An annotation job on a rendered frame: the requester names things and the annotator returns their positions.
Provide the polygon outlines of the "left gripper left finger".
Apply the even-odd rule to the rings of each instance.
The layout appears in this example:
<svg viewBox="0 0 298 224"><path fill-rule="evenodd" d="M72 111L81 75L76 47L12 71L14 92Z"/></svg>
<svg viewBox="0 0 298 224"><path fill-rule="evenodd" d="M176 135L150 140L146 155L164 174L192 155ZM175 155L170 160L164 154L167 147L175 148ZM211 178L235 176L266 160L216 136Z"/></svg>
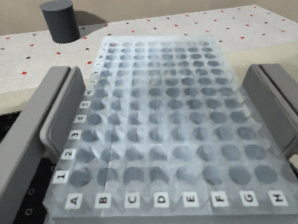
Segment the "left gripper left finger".
<svg viewBox="0 0 298 224"><path fill-rule="evenodd" d="M57 164L82 98L81 69L52 66L0 144L0 224L12 224L41 158Z"/></svg>

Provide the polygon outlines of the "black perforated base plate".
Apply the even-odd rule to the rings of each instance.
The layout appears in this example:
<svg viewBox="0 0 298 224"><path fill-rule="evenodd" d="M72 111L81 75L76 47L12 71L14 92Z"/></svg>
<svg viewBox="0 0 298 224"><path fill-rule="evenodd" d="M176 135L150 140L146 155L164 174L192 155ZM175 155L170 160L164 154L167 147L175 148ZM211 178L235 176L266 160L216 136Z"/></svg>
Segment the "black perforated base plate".
<svg viewBox="0 0 298 224"><path fill-rule="evenodd" d="M0 115L0 144L21 112ZM44 224L47 210L42 203L56 165L49 158L41 158L13 224Z"/></svg>

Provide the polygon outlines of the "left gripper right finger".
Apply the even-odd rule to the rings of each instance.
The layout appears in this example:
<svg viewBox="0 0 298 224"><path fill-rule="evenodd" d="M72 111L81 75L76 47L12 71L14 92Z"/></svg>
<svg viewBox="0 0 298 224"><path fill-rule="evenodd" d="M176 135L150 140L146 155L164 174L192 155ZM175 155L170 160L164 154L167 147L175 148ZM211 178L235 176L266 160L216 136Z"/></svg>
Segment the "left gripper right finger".
<svg viewBox="0 0 298 224"><path fill-rule="evenodd" d="M274 63L251 64L242 85L286 160L298 155L298 83Z"/></svg>

